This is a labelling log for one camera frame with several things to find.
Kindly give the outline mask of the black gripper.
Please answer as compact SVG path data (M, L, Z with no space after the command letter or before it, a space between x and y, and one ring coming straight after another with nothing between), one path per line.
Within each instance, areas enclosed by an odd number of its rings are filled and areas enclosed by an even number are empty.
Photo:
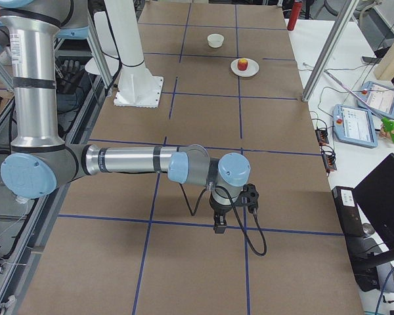
M216 234L224 234L227 228L225 215L232 209L232 205L223 205L217 202L213 196L209 199L209 205L213 209L213 230Z

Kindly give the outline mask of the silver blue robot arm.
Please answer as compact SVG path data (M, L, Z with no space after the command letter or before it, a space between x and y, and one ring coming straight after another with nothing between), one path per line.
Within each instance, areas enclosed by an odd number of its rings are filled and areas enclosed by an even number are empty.
M1 164L1 178L17 196L49 195L62 185L98 173L165 173L179 184L210 191L214 230L224 232L226 214L247 207L254 195L250 163L241 154L217 159L199 145L99 148L66 144L58 134L56 37L89 33L86 1L0 1L0 21L10 35L17 136Z

